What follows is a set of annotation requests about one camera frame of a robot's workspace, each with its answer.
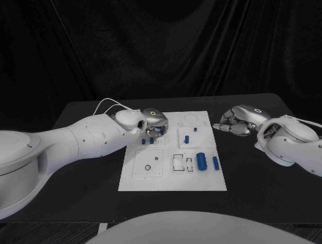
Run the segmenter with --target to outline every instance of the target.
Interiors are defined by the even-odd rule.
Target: blue object
[[[203,152],[200,152],[195,155],[195,159],[197,159],[197,168],[198,170],[207,170],[207,160],[205,160],[205,154]]]
[[[220,167],[218,167],[218,161],[217,161],[217,158],[214,157],[214,169],[215,170],[220,170]]]

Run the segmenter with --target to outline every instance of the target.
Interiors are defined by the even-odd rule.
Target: white platform
[[[118,190],[227,191],[207,111],[165,112],[164,115],[168,118],[164,137],[149,144],[149,137],[142,135],[126,147]],[[184,142],[185,135],[190,137],[188,144]],[[205,154],[204,171],[197,168],[197,153]],[[174,157],[182,157],[184,171],[174,171]],[[220,170],[214,169],[213,157],[217,157]],[[192,172],[187,170],[190,158]]]

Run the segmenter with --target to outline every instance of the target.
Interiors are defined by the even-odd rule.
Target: black curtain
[[[254,93],[322,123],[322,1],[0,1],[0,127],[47,128],[69,101]]]

